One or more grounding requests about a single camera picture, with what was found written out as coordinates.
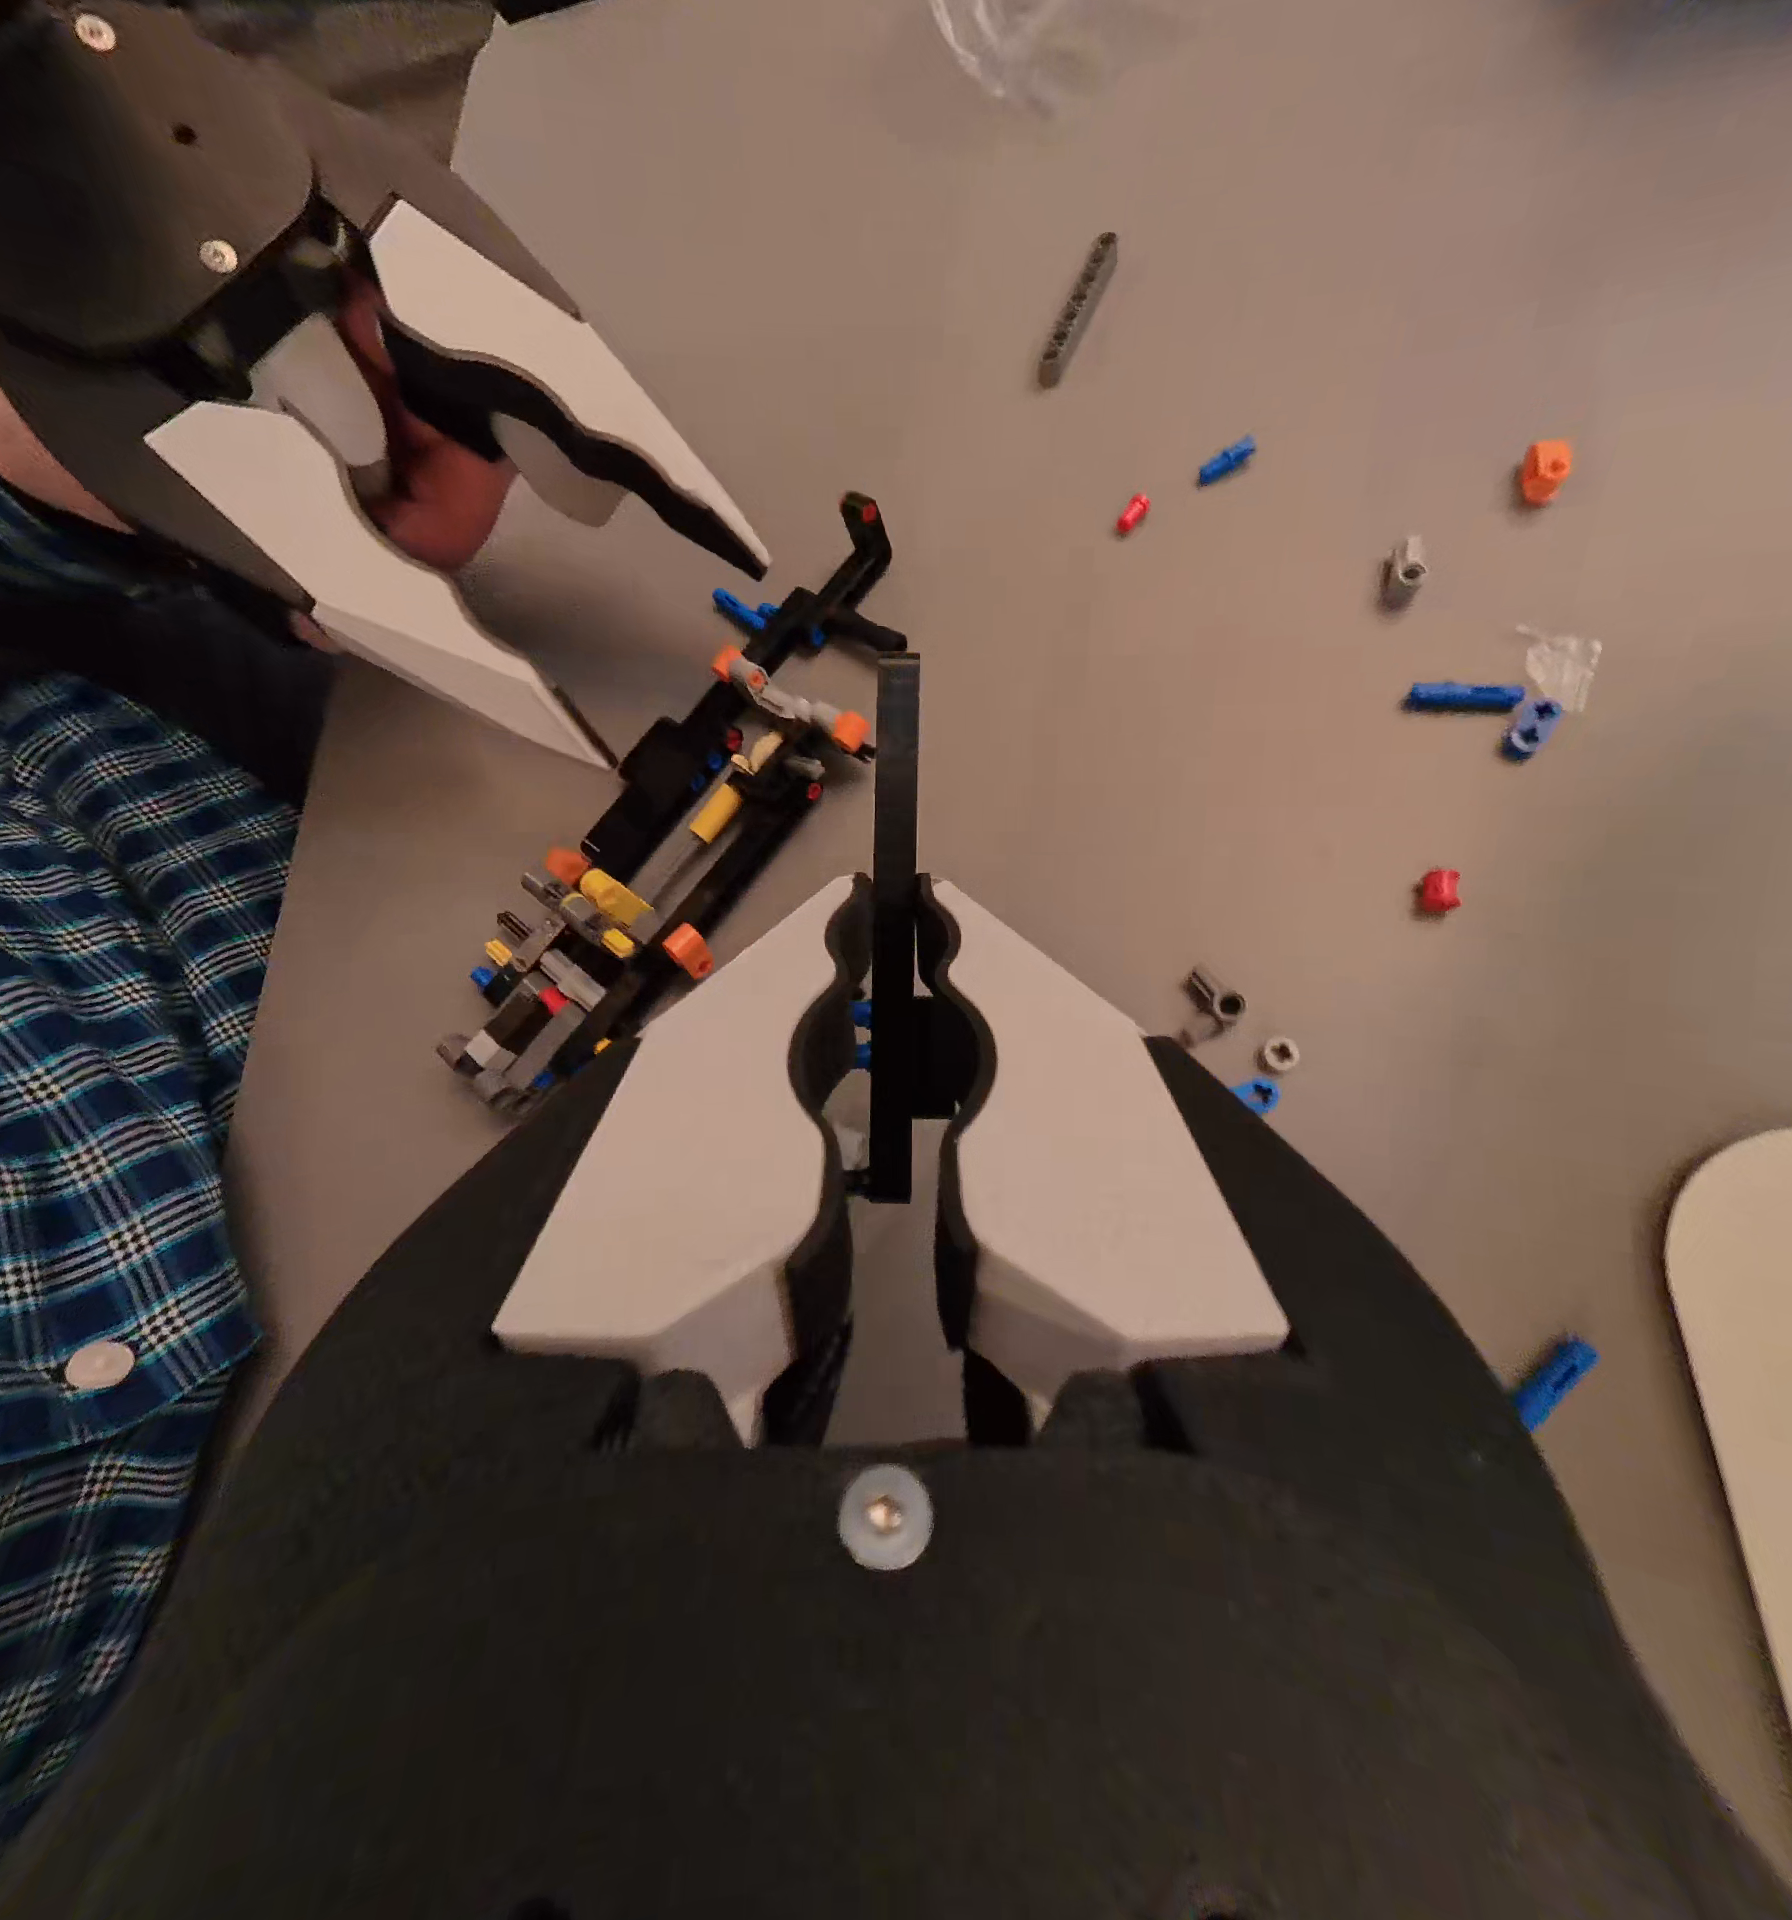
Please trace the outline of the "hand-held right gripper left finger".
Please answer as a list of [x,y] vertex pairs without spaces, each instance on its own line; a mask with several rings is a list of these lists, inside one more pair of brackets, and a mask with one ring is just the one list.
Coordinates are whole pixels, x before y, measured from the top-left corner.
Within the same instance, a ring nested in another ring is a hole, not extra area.
[[493,1315],[513,1354],[715,1384],[742,1443],[798,1437],[851,1314],[825,1100],[856,1069],[871,888],[832,877],[651,1020]]

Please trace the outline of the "grey orange-ended lego link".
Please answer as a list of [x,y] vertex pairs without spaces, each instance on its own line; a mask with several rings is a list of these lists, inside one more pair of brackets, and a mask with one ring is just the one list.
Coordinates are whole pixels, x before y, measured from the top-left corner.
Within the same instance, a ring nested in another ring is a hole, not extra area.
[[713,659],[713,671],[720,685],[737,691],[753,710],[769,713],[789,736],[818,732],[846,758],[860,758],[860,762],[873,758],[871,719],[863,713],[837,710],[830,702],[814,702],[802,691],[789,691],[742,648],[734,644],[720,648]]

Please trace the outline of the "black holed lego beam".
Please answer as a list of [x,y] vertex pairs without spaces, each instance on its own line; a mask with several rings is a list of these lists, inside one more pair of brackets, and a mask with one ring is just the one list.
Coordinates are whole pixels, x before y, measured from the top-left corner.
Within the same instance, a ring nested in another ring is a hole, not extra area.
[[918,749],[923,659],[879,662],[879,758],[871,837],[871,1135],[860,1193],[910,1204],[910,1138],[918,1098]]

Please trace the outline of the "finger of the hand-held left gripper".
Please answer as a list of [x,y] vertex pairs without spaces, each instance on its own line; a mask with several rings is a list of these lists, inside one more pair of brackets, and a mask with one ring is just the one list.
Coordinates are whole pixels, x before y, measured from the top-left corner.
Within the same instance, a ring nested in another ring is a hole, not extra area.
[[409,200],[379,217],[370,258],[417,413],[493,441],[578,521],[606,521],[615,496],[631,492],[720,562],[769,573],[759,535],[587,321]]
[[302,420],[194,403],[145,445],[311,599],[348,655],[580,763],[606,763],[533,662],[497,644],[452,581],[394,548]]

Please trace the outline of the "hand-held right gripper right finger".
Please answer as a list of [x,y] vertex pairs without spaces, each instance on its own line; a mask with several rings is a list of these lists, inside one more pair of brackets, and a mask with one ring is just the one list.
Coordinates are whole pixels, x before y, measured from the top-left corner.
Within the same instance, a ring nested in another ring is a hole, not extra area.
[[936,1320],[976,1443],[1024,1443],[1085,1371],[1277,1354],[1277,1300],[1166,1065],[1232,1094],[951,881],[918,881],[918,1105]]

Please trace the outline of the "clear lego piece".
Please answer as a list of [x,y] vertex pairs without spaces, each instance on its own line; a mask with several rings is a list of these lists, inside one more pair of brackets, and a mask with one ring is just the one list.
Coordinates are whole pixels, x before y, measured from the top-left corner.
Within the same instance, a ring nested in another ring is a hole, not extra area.
[[1569,715],[1582,713],[1600,666],[1600,638],[1535,626],[1519,626],[1519,636],[1524,638],[1527,691]]

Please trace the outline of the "black lego gear frame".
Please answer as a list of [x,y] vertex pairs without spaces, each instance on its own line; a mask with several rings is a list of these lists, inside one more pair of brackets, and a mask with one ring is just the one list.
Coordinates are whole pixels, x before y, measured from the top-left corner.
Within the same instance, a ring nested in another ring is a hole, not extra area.
[[734,816],[806,803],[830,771],[813,729],[763,729],[728,762],[723,794]]

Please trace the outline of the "black lego chassis assembly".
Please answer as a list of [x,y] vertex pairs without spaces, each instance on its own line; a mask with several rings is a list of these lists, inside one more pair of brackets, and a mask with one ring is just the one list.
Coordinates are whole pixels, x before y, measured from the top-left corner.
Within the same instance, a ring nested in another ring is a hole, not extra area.
[[[873,659],[907,648],[863,613],[891,562],[882,504],[846,492],[837,510],[847,555],[824,587],[787,593],[763,634],[734,626],[734,648],[789,691],[802,687],[787,680],[787,666],[830,638]],[[824,794],[734,816],[723,794],[728,762],[763,729],[779,725],[713,671],[682,715],[656,719],[623,758],[623,788],[585,837],[547,848],[522,872],[533,915],[502,915],[474,969],[481,1025],[440,1041],[441,1065],[487,1109],[520,1116],[606,1044],[637,1037],[669,998],[707,985],[715,930],[734,902],[824,803],[837,769],[873,762],[846,758],[818,736],[830,771]]]

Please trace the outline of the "person's left hand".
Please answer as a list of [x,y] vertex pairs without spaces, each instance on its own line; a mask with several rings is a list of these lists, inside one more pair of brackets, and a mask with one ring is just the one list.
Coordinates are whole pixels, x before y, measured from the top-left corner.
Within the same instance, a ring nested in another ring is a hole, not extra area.
[[497,516],[520,482],[513,462],[481,462],[405,410],[379,337],[385,298],[355,276],[335,328],[361,371],[385,429],[387,474],[361,499],[374,525],[405,555],[436,569],[461,569],[493,537]]

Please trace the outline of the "clear plastic bag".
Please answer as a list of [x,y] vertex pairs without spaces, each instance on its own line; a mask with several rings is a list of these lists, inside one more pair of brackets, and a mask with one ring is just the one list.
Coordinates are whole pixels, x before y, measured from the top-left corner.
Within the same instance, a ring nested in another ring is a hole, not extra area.
[[951,62],[987,100],[1059,111],[1108,85],[1118,4],[927,4]]

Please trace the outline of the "grey holed lego beam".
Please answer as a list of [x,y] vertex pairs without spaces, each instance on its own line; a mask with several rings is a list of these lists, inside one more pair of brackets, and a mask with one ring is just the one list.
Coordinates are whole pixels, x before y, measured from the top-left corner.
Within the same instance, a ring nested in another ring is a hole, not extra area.
[[1075,346],[1081,343],[1092,314],[1101,312],[1101,298],[1115,276],[1115,264],[1118,264],[1118,234],[1115,231],[1101,231],[1037,346],[1037,357],[1034,357],[1034,382],[1037,391],[1054,391],[1073,357],[1075,357]]

